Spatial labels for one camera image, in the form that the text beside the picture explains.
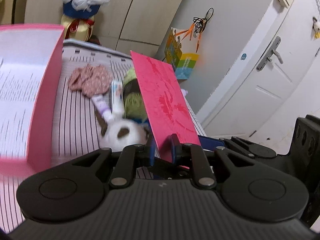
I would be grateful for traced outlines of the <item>white brown plush toy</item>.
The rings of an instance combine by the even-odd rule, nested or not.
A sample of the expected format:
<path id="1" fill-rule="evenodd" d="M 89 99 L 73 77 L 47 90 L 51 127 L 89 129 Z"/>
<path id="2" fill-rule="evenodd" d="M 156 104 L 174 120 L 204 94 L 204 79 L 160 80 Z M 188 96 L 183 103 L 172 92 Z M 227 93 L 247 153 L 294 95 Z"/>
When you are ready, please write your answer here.
<path id="1" fill-rule="evenodd" d="M 126 146 L 142 144 L 148 139 L 148 131 L 130 119 L 119 119 L 107 123 L 99 112 L 95 111 L 101 127 L 99 148 L 110 148 L 112 152 L 121 152 Z"/>

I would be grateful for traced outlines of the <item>green yarn ball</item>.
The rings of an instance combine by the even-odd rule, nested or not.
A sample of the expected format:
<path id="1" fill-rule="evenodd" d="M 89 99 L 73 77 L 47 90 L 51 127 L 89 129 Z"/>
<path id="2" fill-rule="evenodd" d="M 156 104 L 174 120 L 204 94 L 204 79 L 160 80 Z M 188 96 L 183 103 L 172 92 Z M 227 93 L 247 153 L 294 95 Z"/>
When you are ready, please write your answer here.
<path id="1" fill-rule="evenodd" d="M 125 118 L 145 122 L 148 119 L 134 68 L 130 68 L 123 79 Z"/>

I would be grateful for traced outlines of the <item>pink box lid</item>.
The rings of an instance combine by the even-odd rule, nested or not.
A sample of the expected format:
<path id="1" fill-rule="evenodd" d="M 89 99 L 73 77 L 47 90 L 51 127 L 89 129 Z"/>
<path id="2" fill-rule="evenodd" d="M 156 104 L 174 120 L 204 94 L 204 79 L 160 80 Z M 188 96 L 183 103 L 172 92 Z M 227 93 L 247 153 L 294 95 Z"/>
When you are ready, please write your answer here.
<path id="1" fill-rule="evenodd" d="M 131 51 L 140 92 L 162 159 L 172 162 L 170 136 L 199 145 L 195 125 L 170 64 Z"/>

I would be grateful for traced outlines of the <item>blue white tube box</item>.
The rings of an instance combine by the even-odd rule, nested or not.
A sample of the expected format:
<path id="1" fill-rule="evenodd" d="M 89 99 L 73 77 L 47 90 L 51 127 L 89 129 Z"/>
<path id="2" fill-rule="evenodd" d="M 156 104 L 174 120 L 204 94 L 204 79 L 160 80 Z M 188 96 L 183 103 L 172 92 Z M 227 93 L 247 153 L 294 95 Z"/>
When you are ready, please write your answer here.
<path id="1" fill-rule="evenodd" d="M 113 80 L 111 82 L 111 109 L 112 113 L 117 116 L 123 116 L 125 113 L 123 102 L 123 84 L 120 81 Z"/>

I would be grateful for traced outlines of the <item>purple cream tube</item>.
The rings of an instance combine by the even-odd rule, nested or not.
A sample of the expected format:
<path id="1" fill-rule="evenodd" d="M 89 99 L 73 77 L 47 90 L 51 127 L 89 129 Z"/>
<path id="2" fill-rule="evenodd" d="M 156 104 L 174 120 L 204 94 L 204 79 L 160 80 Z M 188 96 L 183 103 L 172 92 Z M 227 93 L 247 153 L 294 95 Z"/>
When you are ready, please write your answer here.
<path id="1" fill-rule="evenodd" d="M 114 122 L 112 111 L 102 94 L 92 96 L 91 100 L 106 123 Z"/>

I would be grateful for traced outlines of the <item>purple plush toy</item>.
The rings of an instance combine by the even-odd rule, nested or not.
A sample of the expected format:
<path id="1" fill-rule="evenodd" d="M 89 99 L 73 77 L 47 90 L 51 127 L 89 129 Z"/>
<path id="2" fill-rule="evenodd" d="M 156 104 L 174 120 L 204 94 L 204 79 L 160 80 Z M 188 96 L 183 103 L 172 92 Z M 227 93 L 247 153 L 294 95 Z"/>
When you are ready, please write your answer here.
<path id="1" fill-rule="evenodd" d="M 181 92 L 182 92 L 183 96 L 186 96 L 188 94 L 188 91 L 185 89 L 181 89 Z"/>

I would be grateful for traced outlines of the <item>pink floral scrunchie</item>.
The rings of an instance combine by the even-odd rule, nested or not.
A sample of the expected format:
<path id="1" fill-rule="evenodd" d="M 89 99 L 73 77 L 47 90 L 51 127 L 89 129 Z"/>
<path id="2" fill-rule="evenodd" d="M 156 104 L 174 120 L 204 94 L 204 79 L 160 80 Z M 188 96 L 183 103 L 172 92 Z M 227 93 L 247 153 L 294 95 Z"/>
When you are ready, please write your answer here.
<path id="1" fill-rule="evenodd" d="M 105 94 L 111 85 L 113 75 L 103 65 L 92 66 L 90 64 L 82 68 L 76 68 L 68 80 L 68 88 L 71 91 L 80 91 L 84 96 Z"/>

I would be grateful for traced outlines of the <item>pink storage box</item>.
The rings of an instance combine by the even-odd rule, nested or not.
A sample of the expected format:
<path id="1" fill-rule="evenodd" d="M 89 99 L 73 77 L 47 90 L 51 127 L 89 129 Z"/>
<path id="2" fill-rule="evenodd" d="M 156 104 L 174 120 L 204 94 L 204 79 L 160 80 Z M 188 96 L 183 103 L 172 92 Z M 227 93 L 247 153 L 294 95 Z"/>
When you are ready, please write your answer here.
<path id="1" fill-rule="evenodd" d="M 50 167 L 64 28 L 1 25 L 1 174 L 26 177 Z"/>

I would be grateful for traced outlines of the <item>white door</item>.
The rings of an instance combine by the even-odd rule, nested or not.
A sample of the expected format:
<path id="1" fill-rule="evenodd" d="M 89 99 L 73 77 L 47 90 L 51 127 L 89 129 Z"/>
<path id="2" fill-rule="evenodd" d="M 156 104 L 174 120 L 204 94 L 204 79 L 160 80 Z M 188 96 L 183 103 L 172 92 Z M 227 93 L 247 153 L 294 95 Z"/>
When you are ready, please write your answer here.
<path id="1" fill-rule="evenodd" d="M 238 136 L 249 138 L 256 133 L 288 99 L 312 65 L 319 40 L 314 38 L 313 20 L 319 18 L 316 0 L 294 0 L 276 36 L 281 43 L 263 70 L 256 66 L 226 102 L 205 132 L 214 138 Z"/>

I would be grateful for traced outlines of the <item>colourful paper gift bag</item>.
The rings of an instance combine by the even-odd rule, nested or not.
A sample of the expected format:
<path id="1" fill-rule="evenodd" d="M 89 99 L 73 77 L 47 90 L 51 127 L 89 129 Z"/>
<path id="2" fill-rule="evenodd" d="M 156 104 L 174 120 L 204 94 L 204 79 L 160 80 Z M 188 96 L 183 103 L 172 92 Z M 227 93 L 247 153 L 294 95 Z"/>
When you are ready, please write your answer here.
<path id="1" fill-rule="evenodd" d="M 165 45 L 164 54 L 171 64 L 178 80 L 187 80 L 199 58 L 200 46 L 198 34 L 190 30 L 171 28 Z"/>

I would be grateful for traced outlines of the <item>small plush door hanger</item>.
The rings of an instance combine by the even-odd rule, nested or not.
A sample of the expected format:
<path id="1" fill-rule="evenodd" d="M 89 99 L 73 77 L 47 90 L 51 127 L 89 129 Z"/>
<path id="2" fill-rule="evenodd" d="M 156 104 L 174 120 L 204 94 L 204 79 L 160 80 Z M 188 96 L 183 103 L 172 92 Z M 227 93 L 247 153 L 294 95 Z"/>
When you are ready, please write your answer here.
<path id="1" fill-rule="evenodd" d="M 312 18 L 312 20 L 313 20 L 313 26 L 312 26 L 312 28 L 313 28 L 313 31 L 314 31 L 314 38 L 315 39 L 319 39 L 320 38 L 320 22 L 319 22 L 319 20 L 317 20 L 317 18 L 315 18 L 315 17 L 313 17 Z"/>

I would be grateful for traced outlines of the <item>beige wardrobe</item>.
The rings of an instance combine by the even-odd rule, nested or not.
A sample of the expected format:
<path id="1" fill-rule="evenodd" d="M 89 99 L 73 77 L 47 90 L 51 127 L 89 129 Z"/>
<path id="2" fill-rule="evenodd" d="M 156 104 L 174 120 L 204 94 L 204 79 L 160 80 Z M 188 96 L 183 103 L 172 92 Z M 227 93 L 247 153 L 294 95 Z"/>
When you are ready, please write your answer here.
<path id="1" fill-rule="evenodd" d="M 128 54 L 154 57 L 182 0 L 111 0 L 95 15 L 101 44 Z M 1 24 L 61 21 L 61 0 L 2 0 Z"/>

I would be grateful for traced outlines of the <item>flower bouquet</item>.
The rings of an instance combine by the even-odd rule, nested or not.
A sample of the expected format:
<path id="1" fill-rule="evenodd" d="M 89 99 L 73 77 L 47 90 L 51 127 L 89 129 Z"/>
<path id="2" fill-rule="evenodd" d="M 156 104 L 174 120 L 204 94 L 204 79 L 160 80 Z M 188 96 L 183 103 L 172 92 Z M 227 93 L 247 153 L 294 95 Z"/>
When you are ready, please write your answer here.
<path id="1" fill-rule="evenodd" d="M 65 39 L 88 41 L 93 33 L 94 16 L 110 0 L 62 0 L 61 25 Z"/>

